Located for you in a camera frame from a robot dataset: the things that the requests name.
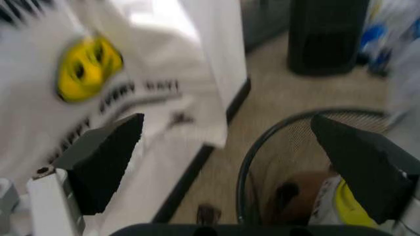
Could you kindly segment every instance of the black trash can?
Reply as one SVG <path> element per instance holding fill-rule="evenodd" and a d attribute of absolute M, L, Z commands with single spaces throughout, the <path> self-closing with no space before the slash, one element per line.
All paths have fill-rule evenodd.
<path fill-rule="evenodd" d="M 387 116 L 381 111 L 328 109 L 287 118 L 268 129 L 253 144 L 240 168 L 237 217 L 240 224 L 267 224 L 270 196 L 293 174 L 327 170 L 330 161 L 310 128 L 316 114 L 358 129 L 384 134 Z"/>
<path fill-rule="evenodd" d="M 356 64 L 369 0 L 293 0 L 289 68 L 302 75 L 349 72 Z"/>

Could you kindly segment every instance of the black base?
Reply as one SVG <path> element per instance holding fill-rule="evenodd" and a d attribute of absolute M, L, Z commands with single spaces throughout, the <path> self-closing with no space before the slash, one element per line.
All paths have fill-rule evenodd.
<path fill-rule="evenodd" d="M 245 84 L 237 93 L 235 99 L 232 101 L 231 105 L 226 111 L 228 123 L 232 121 L 233 117 L 238 112 L 240 106 L 242 105 L 246 97 L 248 97 L 250 91 L 251 80 L 247 78 Z M 172 190 L 165 203 L 157 212 L 156 216 L 152 220 L 153 223 L 168 223 L 171 220 L 172 216 L 174 215 L 175 211 L 177 210 L 178 206 L 183 200 L 185 194 L 189 190 L 191 184 L 197 177 L 199 171 L 206 163 L 210 154 L 213 152 L 213 149 L 214 147 L 207 145 L 201 147 L 200 151 L 197 153 L 194 160 L 189 165 L 188 169 L 182 175 L 178 184 L 176 184 L 175 188 Z"/>

